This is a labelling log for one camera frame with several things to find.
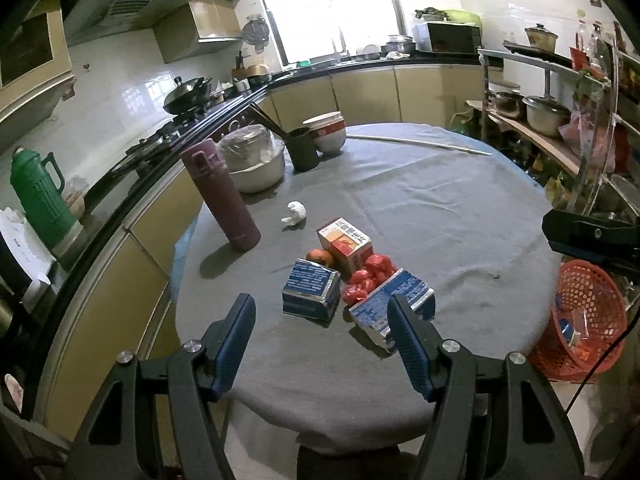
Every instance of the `red basket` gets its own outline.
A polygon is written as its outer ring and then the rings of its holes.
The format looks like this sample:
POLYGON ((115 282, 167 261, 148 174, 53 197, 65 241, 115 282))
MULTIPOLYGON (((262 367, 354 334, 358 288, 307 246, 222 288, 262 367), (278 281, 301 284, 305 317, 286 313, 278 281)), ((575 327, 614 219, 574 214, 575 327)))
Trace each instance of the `red basket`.
MULTIPOLYGON (((560 267, 556 305, 551 307, 549 323, 530 352, 529 361, 549 379, 581 381, 625 328, 625 300, 616 283, 600 267, 571 260, 560 267), (578 313, 584 313, 586 339, 574 352, 561 333, 558 314, 571 319, 578 313)), ((622 349, 623 342, 604 359, 596 373, 611 368, 622 349)))

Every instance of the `black mug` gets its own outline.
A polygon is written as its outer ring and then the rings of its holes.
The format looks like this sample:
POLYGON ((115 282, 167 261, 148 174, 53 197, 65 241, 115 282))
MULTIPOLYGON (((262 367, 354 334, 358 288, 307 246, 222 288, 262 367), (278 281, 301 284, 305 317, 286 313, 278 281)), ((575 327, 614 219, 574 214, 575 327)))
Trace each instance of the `black mug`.
POLYGON ((296 171, 312 170, 320 163, 309 128, 297 128, 289 132, 285 146, 296 171))

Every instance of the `box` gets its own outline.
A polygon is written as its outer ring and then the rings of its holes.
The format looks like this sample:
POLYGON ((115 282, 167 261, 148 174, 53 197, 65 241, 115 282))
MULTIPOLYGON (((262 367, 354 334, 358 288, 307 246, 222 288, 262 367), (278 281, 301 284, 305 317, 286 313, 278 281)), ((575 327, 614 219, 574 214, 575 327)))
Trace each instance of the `box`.
POLYGON ((344 218, 331 220, 319 228, 318 237, 322 248, 331 253, 336 266, 345 274, 353 274, 361 269, 365 260, 373 254, 371 238, 344 218))
POLYGON ((331 321, 340 302, 340 274, 320 264, 296 260, 282 289, 282 311, 331 321))
POLYGON ((404 269, 398 269, 369 296, 349 309, 356 324, 369 338, 387 352, 396 351, 396 343, 386 320, 386 306, 394 294, 406 297, 420 319, 433 319, 436 312, 435 293, 429 285, 404 269))

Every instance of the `purple water bottle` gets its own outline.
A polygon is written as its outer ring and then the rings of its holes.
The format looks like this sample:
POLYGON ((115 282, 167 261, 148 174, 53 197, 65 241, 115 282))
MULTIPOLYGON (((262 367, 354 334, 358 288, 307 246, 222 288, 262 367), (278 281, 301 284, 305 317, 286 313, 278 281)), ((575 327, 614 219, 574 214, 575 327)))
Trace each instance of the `purple water bottle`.
POLYGON ((218 155, 215 142, 203 140, 180 156, 231 246, 241 252, 254 248, 260 241, 260 231, 218 155))

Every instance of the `gray tablecloth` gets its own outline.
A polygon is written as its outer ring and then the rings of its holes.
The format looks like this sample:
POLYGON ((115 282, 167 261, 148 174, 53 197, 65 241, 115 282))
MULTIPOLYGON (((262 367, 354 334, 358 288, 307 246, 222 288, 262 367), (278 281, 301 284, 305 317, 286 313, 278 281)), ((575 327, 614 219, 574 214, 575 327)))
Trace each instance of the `gray tablecloth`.
MULTIPOLYGON (((351 133, 459 142, 423 124, 372 124, 351 133)), ((545 197, 501 156, 348 139, 340 156, 287 174, 250 200, 262 240, 247 254, 226 244, 200 212, 178 295, 182 341, 202 336, 240 292, 257 321, 231 391, 266 421, 299 432, 327 454, 377 449, 424 434, 433 406, 409 383, 400 356, 384 357, 342 308, 328 328, 282 313, 280 291, 296 258, 319 245, 316 228, 343 216, 374 250, 436 293, 434 325, 472 352, 502 358, 528 350, 548 319, 559 256, 540 229, 545 197), (283 228, 287 203, 306 223, 283 228)))

